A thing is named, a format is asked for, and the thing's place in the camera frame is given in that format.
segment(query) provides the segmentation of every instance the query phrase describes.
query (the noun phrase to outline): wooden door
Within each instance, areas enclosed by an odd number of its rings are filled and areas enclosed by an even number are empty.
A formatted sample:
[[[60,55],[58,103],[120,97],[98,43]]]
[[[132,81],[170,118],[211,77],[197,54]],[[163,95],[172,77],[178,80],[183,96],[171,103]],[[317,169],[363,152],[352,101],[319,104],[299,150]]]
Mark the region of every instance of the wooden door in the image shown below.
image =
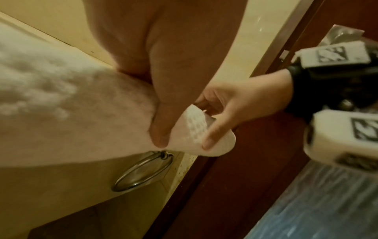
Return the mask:
[[[377,0],[302,0],[254,75],[285,67],[295,51],[318,45],[334,24],[378,40],[377,9]],[[283,50],[290,53],[282,63]],[[239,126],[230,153],[197,159],[145,239],[243,238],[308,162],[305,126],[284,113]]]

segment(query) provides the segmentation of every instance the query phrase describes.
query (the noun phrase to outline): white fabric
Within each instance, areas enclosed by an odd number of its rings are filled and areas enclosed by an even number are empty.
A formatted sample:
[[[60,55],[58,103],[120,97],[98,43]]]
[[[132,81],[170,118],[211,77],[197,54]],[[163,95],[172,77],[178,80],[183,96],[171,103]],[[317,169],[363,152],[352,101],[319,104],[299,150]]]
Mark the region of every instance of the white fabric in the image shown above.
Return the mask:
[[[155,147],[148,128],[153,88],[78,50],[60,48],[0,24],[0,166],[82,163]],[[219,156],[229,131],[210,151],[201,140],[213,119],[190,106],[173,128],[168,150]]]

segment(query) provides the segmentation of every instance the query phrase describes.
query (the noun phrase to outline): towel ring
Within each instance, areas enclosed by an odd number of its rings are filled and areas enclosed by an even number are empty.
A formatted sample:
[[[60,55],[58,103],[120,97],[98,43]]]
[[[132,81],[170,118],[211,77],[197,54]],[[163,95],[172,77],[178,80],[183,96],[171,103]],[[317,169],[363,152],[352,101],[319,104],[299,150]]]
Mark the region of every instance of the towel ring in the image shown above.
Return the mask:
[[[128,175],[130,175],[132,172],[134,172],[138,168],[142,167],[143,165],[145,165],[145,164],[147,164],[149,162],[152,162],[152,161],[154,161],[156,159],[161,159],[161,160],[167,160],[167,159],[169,159],[169,160],[168,160],[168,163],[164,164],[161,168],[159,168],[156,172],[152,173],[151,175],[149,175],[149,176],[147,176],[145,178],[142,178],[141,180],[139,180],[137,182],[131,183],[131,184],[125,186],[125,187],[119,188],[119,183],[125,177],[127,177]],[[126,172],[114,183],[114,185],[112,186],[111,190],[113,192],[124,192],[124,191],[130,190],[132,188],[138,187],[138,186],[142,185],[143,183],[149,181],[153,177],[157,176],[161,172],[163,172],[166,168],[168,168],[169,165],[172,164],[172,162],[173,162],[173,154],[170,154],[170,153],[168,153],[166,151],[161,151],[161,152],[154,153],[151,156],[148,156],[148,157],[140,160],[139,162],[137,162],[136,164],[134,164],[133,166],[131,166],[128,170],[126,170]]]

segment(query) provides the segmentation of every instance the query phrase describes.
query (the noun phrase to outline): textured glass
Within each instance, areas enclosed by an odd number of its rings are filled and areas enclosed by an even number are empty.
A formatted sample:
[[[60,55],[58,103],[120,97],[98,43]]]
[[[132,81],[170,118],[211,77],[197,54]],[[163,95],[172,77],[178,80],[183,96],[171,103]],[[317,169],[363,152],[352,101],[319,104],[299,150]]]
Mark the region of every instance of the textured glass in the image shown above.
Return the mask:
[[[309,162],[246,239],[378,238],[378,180]]]

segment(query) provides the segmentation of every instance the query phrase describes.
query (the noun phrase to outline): fluffy white fabric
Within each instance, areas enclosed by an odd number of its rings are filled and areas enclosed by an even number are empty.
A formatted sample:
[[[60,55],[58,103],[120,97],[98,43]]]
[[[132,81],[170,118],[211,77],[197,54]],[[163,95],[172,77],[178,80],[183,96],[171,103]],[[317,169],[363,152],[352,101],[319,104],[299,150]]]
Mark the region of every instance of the fluffy white fabric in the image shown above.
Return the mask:
[[[0,24],[0,166],[82,163],[159,150],[148,135],[156,105],[150,85],[78,50]],[[167,149],[227,153],[235,144],[231,131],[212,150],[201,148],[212,122],[190,106]]]

